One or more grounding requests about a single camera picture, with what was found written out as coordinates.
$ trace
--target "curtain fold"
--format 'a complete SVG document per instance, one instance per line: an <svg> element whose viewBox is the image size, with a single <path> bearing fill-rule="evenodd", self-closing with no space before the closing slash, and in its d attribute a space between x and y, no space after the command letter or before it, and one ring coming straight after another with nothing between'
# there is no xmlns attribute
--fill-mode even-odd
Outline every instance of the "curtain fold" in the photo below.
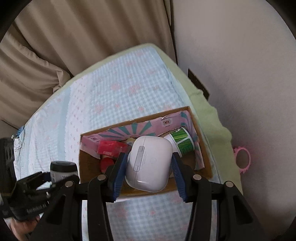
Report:
<svg viewBox="0 0 296 241"><path fill-rule="evenodd" d="M25 124L72 76L147 42L175 60L163 0L32 0L0 44L0 117Z"/></svg>
<svg viewBox="0 0 296 241"><path fill-rule="evenodd" d="M40 59L12 25L0 44L0 117L20 127L69 79L63 69Z"/></svg>
<svg viewBox="0 0 296 241"><path fill-rule="evenodd" d="M73 76L147 42L175 59L162 0L33 0L15 24L40 58Z"/></svg>

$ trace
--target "mattress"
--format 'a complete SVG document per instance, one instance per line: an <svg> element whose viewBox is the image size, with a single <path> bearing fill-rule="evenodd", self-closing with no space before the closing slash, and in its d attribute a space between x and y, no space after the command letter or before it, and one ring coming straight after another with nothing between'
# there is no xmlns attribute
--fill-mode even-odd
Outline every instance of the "mattress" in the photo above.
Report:
<svg viewBox="0 0 296 241"><path fill-rule="evenodd" d="M187 105L207 145L212 181L231 180L241 190L231 134L202 91L152 44L110 56L54 93L26 123L15 143L16 176L48 171L54 160L78 164L81 133ZM86 202L82 209L83 239L88 240ZM114 240L183 240L191 204L183 203L175 191L107 204L107 209ZM211 240L215 240L215 223L213 202Z"/></svg>

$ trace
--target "pink ring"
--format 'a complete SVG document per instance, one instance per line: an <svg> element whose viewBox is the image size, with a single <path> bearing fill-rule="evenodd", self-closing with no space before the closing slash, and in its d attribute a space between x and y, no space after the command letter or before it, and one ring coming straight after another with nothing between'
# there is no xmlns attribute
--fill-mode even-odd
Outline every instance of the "pink ring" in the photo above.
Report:
<svg viewBox="0 0 296 241"><path fill-rule="evenodd" d="M240 147L240 146L235 147L233 149L235 162L237 161L237 154L238 154L238 152L240 150L244 150L248 154L248 156L249 156L249 163L248 163L248 165L245 168L240 168L239 169L239 173L243 173L244 174L249 169L249 167L251 165L251 155L250 155L250 152L245 147Z"/></svg>

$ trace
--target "white wall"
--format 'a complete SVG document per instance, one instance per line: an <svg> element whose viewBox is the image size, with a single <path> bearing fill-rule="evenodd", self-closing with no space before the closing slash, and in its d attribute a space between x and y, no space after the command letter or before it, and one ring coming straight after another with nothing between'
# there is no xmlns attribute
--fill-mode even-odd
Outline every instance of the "white wall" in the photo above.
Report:
<svg viewBox="0 0 296 241"><path fill-rule="evenodd" d="M296 215L296 40L265 0L174 0L179 66L252 155L244 194L274 236Z"/></svg>
<svg viewBox="0 0 296 241"><path fill-rule="evenodd" d="M11 137L13 134L16 134L17 130L7 125L5 122L0 120L0 138Z"/></svg>

